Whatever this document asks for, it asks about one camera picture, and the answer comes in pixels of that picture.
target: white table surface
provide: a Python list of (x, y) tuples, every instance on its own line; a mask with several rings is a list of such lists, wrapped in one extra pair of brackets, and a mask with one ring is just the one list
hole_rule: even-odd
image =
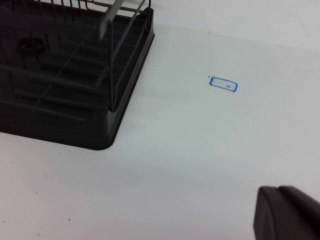
[(154, 31), (112, 147), (0, 133), (1, 239), (249, 240), (259, 186), (320, 200), (320, 52)]

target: blue rectangle drawing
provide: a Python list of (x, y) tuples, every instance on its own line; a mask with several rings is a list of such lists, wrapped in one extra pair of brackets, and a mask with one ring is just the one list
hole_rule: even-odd
[(238, 83), (223, 78), (213, 76), (210, 80), (210, 85), (217, 88), (225, 89), (231, 92), (236, 92)]

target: dish rack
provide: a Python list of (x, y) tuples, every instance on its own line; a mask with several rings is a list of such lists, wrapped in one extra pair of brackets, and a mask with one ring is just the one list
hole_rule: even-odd
[(123, 2), (0, 0), (0, 131), (113, 144), (155, 37), (151, 0)]

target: blue marker outline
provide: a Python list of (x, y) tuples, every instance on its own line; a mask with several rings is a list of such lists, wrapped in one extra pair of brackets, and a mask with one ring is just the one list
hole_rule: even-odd
[[(220, 79), (220, 80), (223, 80), (223, 81), (226, 81), (226, 82), (229, 82), (229, 83), (233, 83), (233, 84), (235, 84), (235, 89), (234, 89), (234, 90), (231, 90), (231, 89), (229, 89), (229, 88), (227, 88), (227, 87), (215, 85), (215, 84), (214, 84), (214, 80), (215, 80), (215, 79)], [(235, 92), (237, 91), (237, 89), (238, 89), (238, 83), (236, 83), (236, 82), (234, 82), (234, 81), (227, 80), (227, 79), (223, 79), (223, 78), (220, 78), (220, 77), (216, 77), (216, 76), (213, 76), (213, 77), (211, 78), (209, 84), (210, 84), (211, 86), (214, 86), (214, 87), (217, 87), (217, 88), (220, 88), (220, 89), (225, 89), (225, 90), (228, 90), (228, 91), (231, 91), (231, 92), (234, 92), (234, 93), (235, 93)]]

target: dark plastic object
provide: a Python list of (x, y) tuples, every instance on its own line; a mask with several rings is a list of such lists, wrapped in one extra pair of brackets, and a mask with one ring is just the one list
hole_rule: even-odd
[(253, 228), (257, 240), (320, 240), (320, 204), (293, 186), (262, 186)]
[(0, 0), (0, 131), (112, 145), (155, 36), (151, 1), (123, 1)]

